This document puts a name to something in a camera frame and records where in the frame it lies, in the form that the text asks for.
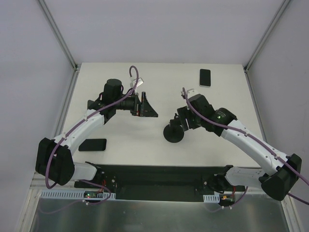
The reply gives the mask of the black round phone stand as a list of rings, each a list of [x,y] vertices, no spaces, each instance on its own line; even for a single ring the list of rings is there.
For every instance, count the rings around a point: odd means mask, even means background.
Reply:
[[[177,113],[175,113],[174,118],[164,127],[163,135],[170,143],[178,143],[184,138],[184,131]]]

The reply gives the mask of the silver-edged black phone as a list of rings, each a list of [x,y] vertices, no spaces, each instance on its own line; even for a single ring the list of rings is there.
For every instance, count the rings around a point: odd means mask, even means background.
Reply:
[[[211,71],[208,69],[200,69],[199,71],[199,85],[201,87],[211,86]]]

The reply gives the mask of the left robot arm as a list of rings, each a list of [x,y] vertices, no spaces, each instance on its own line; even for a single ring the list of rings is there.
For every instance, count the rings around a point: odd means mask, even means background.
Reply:
[[[85,180],[91,188],[101,185],[102,176],[93,164],[76,163],[73,154],[87,137],[104,126],[117,112],[129,111],[133,116],[158,117],[149,104],[146,93],[136,92],[143,80],[132,79],[131,88],[123,93],[122,82],[109,79],[99,97],[87,103],[87,111],[78,122],[53,139],[43,138],[39,142],[35,171],[45,177],[46,184],[53,181],[61,186],[71,180]]]

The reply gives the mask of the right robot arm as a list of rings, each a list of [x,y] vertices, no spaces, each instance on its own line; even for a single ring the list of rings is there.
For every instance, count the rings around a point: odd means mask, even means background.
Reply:
[[[282,201],[301,177],[302,159],[297,154],[287,155],[257,138],[245,125],[225,108],[214,110],[206,97],[193,89],[182,92],[186,106],[177,113],[183,131],[204,128],[231,142],[253,159],[259,168],[233,165],[207,180],[217,192],[233,186],[260,188],[274,200]]]

